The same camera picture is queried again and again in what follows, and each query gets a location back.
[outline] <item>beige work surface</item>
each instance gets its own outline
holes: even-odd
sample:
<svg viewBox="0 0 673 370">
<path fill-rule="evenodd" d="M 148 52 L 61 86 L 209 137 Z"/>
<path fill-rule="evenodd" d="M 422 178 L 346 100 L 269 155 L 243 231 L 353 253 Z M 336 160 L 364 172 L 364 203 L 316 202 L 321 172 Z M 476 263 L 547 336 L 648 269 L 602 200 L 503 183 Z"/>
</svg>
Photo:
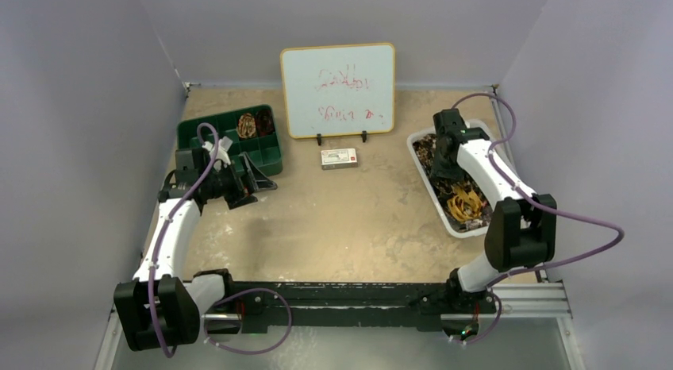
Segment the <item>beige work surface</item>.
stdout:
<svg viewBox="0 0 673 370">
<path fill-rule="evenodd" d="M 392 132 L 314 139 L 287 133 L 281 90 L 196 89 L 184 119 L 268 104 L 274 111 L 283 152 L 278 190 L 259 202 L 229 210 L 223 199 L 208 202 L 191 239 L 184 278 L 228 268 L 236 280 L 443 282 L 449 272 L 483 251 L 483 237 L 448 234 L 425 189 L 406 138 L 433 125 L 432 116 L 468 94 L 462 91 L 397 91 Z M 496 133 L 487 98 L 460 106 Z M 355 148 L 357 168 L 323 171 L 320 151 Z M 534 281 L 519 276 L 517 282 Z"/>
</svg>

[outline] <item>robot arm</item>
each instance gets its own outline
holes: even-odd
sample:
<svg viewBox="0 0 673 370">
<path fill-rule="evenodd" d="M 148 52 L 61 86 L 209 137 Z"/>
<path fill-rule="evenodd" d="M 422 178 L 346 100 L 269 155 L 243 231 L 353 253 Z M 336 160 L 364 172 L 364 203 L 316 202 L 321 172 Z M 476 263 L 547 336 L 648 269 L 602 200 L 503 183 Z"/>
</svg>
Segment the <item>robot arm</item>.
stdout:
<svg viewBox="0 0 673 370">
<path fill-rule="evenodd" d="M 534 267 L 554 256 L 556 216 L 532 208 L 494 169 L 489 161 L 491 142 L 480 128 L 468 128 L 457 109 L 433 116 L 437 134 L 432 178 L 460 181 L 469 174 L 493 208 L 484 239 L 484 252 L 452 272 L 449 283 L 455 294 L 474 294 L 503 272 Z M 556 208 L 551 195 L 538 195 L 494 154 L 496 164 L 529 197 Z"/>
<path fill-rule="evenodd" d="M 159 223 L 152 237 L 148 253 L 133 275 L 133 280 L 120 283 L 114 291 L 117 308 L 126 341 L 133 351 L 160 347 L 148 310 L 149 265 L 152 252 L 160 238 L 163 221 L 180 199 L 206 170 L 213 145 L 203 148 L 180 149 L 175 152 L 176 169 L 169 174 L 159 192 Z M 247 153 L 240 155 L 244 174 L 238 176 L 231 165 L 224 146 L 217 147 L 217 159 L 192 197 L 175 213 L 161 241 L 159 256 L 154 264 L 154 293 L 158 298 L 157 314 L 167 345 L 185 345 L 197 340 L 202 333 L 202 316 L 218 300 L 223 299 L 231 286 L 226 269 L 199 272 L 190 283 L 180 280 L 187 258 L 189 242 L 204 205 L 211 199 L 223 197 L 229 209 L 244 206 L 257 199 L 253 193 L 274 190 L 276 184 L 250 161 Z"/>
</svg>

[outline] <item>green compartment organizer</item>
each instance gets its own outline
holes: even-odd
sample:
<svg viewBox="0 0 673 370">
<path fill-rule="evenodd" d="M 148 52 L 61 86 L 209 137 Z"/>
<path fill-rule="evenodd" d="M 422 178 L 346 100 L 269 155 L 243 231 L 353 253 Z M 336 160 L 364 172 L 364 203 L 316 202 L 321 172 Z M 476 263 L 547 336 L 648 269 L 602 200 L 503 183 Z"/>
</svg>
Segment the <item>green compartment organizer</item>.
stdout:
<svg viewBox="0 0 673 370">
<path fill-rule="evenodd" d="M 261 105 L 183 121 L 178 124 L 178 148 L 197 148 L 201 146 L 196 135 L 196 127 L 202 122 L 207 122 L 217 129 L 220 138 L 227 136 L 233 141 L 231 148 L 229 148 L 229 158 L 231 158 L 236 173 L 239 176 L 243 174 L 243 166 L 240 163 L 239 157 L 242 152 L 248 153 L 250 160 L 264 175 L 279 174 L 283 170 L 283 155 L 280 153 L 278 130 L 275 128 L 275 122 L 274 132 L 268 136 L 241 140 L 238 138 L 238 133 L 236 132 L 238 119 L 241 116 L 247 113 L 254 116 L 260 110 L 268 110 L 273 118 L 271 107 Z M 213 134 L 208 129 L 203 129 L 202 135 L 206 140 L 214 142 Z"/>
</svg>

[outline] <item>gray wall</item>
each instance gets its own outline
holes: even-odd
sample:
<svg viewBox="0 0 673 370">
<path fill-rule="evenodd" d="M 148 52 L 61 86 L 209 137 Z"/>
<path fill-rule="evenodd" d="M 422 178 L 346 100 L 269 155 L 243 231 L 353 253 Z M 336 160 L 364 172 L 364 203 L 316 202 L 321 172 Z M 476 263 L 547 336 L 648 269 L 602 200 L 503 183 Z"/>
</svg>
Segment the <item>gray wall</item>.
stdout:
<svg viewBox="0 0 673 370">
<path fill-rule="evenodd" d="M 142 0 L 186 81 L 280 84 L 289 47 L 389 41 L 406 87 L 499 83 L 546 0 Z"/>
<path fill-rule="evenodd" d="M 502 83 L 517 168 L 559 207 L 625 227 L 554 272 L 586 365 L 671 368 L 673 0 L 549 0 Z M 561 220 L 556 257 L 614 233 Z"/>
<path fill-rule="evenodd" d="M 139 0 L 0 0 L 0 368 L 92 368 L 183 102 Z"/>
</svg>

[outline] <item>whiteboard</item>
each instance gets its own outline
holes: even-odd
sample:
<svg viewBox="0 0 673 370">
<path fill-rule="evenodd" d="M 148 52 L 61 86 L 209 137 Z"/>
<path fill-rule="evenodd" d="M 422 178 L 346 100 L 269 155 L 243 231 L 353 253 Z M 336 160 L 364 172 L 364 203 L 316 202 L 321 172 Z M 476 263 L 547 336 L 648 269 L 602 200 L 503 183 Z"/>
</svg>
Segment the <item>whiteboard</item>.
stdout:
<svg viewBox="0 0 673 370">
<path fill-rule="evenodd" d="M 288 48 L 280 54 L 280 65 L 293 138 L 393 129 L 392 44 Z"/>
</svg>

